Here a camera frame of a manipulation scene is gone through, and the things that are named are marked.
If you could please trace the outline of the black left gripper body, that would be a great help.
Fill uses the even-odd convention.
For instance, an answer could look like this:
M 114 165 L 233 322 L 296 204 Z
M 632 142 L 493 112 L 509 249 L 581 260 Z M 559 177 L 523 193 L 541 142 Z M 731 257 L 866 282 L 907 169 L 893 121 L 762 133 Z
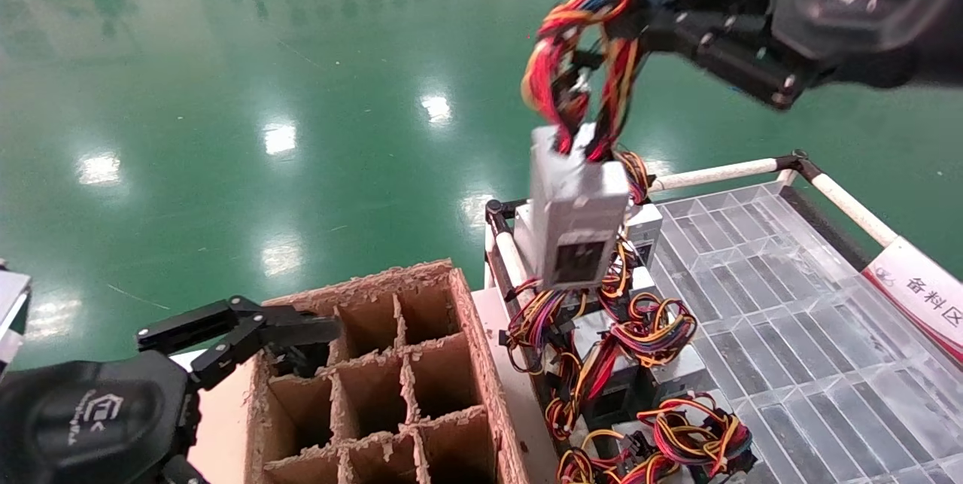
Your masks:
M 158 352 L 2 379 L 4 483 L 169 483 L 196 442 L 199 395 Z

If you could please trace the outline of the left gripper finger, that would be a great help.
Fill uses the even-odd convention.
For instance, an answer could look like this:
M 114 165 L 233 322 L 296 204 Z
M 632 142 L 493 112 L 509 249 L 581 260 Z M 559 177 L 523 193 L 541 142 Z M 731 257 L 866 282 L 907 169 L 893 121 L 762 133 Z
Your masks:
M 174 354 L 217 339 L 227 351 L 258 351 L 272 345 L 328 344 L 340 334 L 338 317 L 231 296 L 143 327 L 138 332 L 138 350 Z
M 276 376 L 312 378 L 332 342 L 332 327 L 237 327 L 193 360 L 190 378 L 194 388 L 210 391 L 261 351 Z

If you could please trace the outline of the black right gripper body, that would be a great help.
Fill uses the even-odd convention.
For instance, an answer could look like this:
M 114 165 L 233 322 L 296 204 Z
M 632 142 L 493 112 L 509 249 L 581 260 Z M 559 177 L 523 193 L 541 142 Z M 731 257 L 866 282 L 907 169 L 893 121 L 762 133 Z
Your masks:
M 960 87 L 961 0 L 773 0 L 771 34 L 814 87 Z

